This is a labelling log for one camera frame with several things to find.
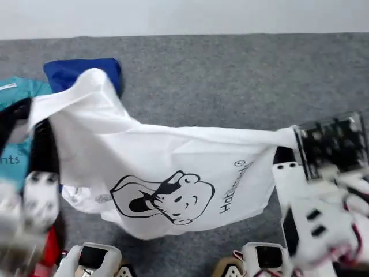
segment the floor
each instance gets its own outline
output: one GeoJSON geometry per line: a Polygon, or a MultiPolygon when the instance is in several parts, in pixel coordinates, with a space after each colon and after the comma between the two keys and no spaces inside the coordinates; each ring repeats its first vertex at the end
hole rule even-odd
{"type": "MultiPolygon", "coordinates": [[[[53,59],[115,57],[123,104],[143,123],[274,130],[349,110],[369,122],[369,34],[159,36],[0,42],[0,78],[45,80],[53,59]]],[[[70,248],[113,244],[138,276],[210,276],[248,241],[283,241],[273,194],[262,215],[211,231],[139,241],[63,203],[70,248]]]]}

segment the clothing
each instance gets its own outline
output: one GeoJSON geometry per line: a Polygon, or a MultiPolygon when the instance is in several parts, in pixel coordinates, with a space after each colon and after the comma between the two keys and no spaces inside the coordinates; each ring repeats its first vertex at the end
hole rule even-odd
{"type": "Polygon", "coordinates": [[[121,66],[114,58],[52,61],[45,63],[44,72],[52,91],[60,92],[70,88],[78,76],[90,68],[105,71],[114,85],[116,94],[122,96],[121,66]]]}
{"type": "MultiPolygon", "coordinates": [[[[0,80],[0,110],[26,97],[51,93],[50,86],[41,81],[19,77],[0,80]]],[[[24,185],[30,148],[30,137],[19,144],[8,143],[0,158],[0,178],[14,182],[17,189],[24,185]]]]}
{"type": "Polygon", "coordinates": [[[276,147],[297,148],[292,128],[140,123],[100,69],[83,72],[66,91],[34,98],[32,108],[29,128],[45,118],[55,127],[61,181],[82,188],[71,195],[80,210],[99,212],[140,239],[260,214],[274,188],[276,147]]]}

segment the cartoon graphic print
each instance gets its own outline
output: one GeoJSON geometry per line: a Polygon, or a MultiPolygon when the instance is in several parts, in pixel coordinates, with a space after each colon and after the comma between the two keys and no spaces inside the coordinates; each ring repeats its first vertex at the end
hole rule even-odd
{"type": "Polygon", "coordinates": [[[124,176],[110,191],[118,211],[131,218],[163,215],[173,224],[186,225],[202,215],[215,189],[196,174],[177,171],[163,182],[124,176]]]}

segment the white wall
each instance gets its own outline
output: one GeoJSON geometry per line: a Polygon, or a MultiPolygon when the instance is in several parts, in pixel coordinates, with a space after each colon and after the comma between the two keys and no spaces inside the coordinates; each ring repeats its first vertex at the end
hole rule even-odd
{"type": "Polygon", "coordinates": [[[2,0],[0,9],[0,39],[369,31],[369,0],[2,0]]]}

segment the red component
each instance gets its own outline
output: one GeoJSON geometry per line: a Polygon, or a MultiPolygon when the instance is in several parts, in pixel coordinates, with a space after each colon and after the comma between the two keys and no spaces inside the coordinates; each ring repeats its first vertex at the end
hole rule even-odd
{"type": "Polygon", "coordinates": [[[57,234],[55,233],[54,226],[52,226],[48,232],[47,242],[40,264],[46,267],[53,267],[60,255],[61,250],[58,245],[57,234]]]}
{"type": "Polygon", "coordinates": [[[37,264],[35,271],[29,277],[51,277],[52,267],[37,264]]]}
{"type": "Polygon", "coordinates": [[[42,258],[36,265],[34,272],[30,274],[29,277],[51,277],[52,268],[60,255],[61,250],[58,245],[57,234],[55,233],[54,226],[52,226],[48,232],[47,242],[45,244],[42,258]]]}

